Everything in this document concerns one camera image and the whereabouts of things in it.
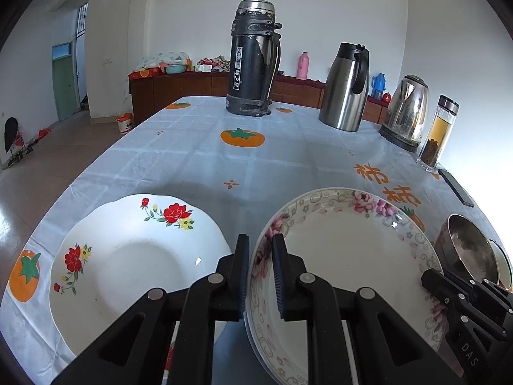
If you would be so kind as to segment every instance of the smartphone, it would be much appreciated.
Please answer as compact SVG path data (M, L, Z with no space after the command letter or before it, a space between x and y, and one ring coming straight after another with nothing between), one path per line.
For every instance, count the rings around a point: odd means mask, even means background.
M463 187L455 180L454 176L446 171L445 169L439 169L438 173L442 175L442 178L445 179L445 182L452 188L456 196L460 199L463 205L468 207L473 207L474 203L468 196L467 192L463 189Z

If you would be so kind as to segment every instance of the black thermos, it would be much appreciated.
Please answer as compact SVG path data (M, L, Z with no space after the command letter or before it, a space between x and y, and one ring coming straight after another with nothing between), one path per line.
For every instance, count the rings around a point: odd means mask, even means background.
M280 65L280 37L274 31L274 6L264 0L241 1L231 26L230 81L226 109L233 114L269 114L271 87Z

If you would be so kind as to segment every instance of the white bucket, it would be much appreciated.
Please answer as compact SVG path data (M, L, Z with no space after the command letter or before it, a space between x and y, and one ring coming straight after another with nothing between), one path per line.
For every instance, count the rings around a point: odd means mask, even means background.
M132 113L125 113L119 116L116 121L121 134L128 133L132 130Z

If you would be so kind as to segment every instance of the window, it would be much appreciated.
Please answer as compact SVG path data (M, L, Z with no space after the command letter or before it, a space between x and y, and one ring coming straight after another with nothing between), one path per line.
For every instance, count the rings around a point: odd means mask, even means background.
M86 33L86 17L87 17L87 6L89 3L85 3L79 8L79 21L76 25L76 37L79 37Z
M71 55L71 43L52 47L52 59L61 58L62 56Z

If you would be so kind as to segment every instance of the glass tea bottle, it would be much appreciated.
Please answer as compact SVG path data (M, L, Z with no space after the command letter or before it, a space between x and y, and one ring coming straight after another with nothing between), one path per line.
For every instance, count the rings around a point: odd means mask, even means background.
M449 139L459 107L460 105L457 102L445 95L440 95L433 124L429 130L424 148L417 158L417 163L425 170L434 172L436 169L438 160L442 156L442 152Z

